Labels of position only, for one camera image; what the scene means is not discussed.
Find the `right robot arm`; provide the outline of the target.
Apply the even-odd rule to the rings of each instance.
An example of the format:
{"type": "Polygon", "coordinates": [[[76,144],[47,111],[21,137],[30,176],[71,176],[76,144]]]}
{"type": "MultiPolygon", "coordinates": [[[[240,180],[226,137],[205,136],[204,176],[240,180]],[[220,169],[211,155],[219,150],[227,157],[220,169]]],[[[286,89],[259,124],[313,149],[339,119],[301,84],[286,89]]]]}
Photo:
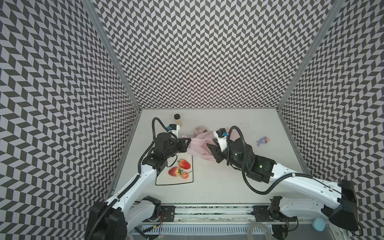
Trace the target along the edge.
{"type": "Polygon", "coordinates": [[[250,145],[238,138],[228,144],[214,140],[207,145],[217,163],[226,160],[242,172],[246,185],[258,195],[268,195],[276,186],[282,185],[307,196],[297,204],[281,196],[271,200],[271,216],[320,216],[347,231],[359,230],[358,206],[355,185],[351,181],[339,183],[317,179],[296,172],[276,161],[255,155],[250,145]]]}

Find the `red strawberry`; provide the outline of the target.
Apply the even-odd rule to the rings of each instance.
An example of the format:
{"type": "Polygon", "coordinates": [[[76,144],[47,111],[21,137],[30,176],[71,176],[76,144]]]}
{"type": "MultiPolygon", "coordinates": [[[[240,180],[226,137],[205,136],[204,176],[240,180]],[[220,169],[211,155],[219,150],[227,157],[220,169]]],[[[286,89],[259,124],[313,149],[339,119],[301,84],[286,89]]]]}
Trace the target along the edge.
{"type": "Polygon", "coordinates": [[[182,170],[179,167],[174,167],[171,168],[168,173],[172,177],[178,177],[182,174],[182,170]]]}
{"type": "Polygon", "coordinates": [[[187,162],[185,159],[181,159],[178,161],[179,167],[184,170],[189,170],[191,168],[191,164],[187,162]]]}

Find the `pink plastic bag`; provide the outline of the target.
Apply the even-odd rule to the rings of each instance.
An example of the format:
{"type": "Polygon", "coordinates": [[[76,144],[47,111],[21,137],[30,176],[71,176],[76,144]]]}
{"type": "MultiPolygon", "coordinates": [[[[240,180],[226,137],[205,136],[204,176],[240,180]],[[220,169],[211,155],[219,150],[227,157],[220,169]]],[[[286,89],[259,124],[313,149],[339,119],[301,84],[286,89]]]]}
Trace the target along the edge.
{"type": "MultiPolygon", "coordinates": [[[[236,133],[233,133],[233,135],[229,137],[229,129],[226,129],[226,131],[228,133],[228,141],[234,141],[239,137],[239,134],[236,133]]],[[[202,133],[197,137],[192,138],[187,154],[194,157],[200,157],[207,161],[215,161],[211,151],[207,147],[207,144],[219,145],[214,136],[214,131],[207,131],[206,133],[202,133]]]]}

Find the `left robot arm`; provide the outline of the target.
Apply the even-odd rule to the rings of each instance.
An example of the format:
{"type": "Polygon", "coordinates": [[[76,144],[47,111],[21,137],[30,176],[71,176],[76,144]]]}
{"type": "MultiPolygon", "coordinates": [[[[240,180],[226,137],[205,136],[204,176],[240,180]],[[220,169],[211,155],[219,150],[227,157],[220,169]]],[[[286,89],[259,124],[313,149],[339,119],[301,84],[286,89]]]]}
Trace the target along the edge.
{"type": "Polygon", "coordinates": [[[124,240],[144,220],[160,217],[161,201],[145,197],[137,206],[137,198],[147,186],[154,185],[167,166],[168,158],[185,153],[190,138],[176,138],[172,133],[159,133],[138,162],[138,172],[105,202],[90,208],[85,232],[86,240],[124,240]]]}

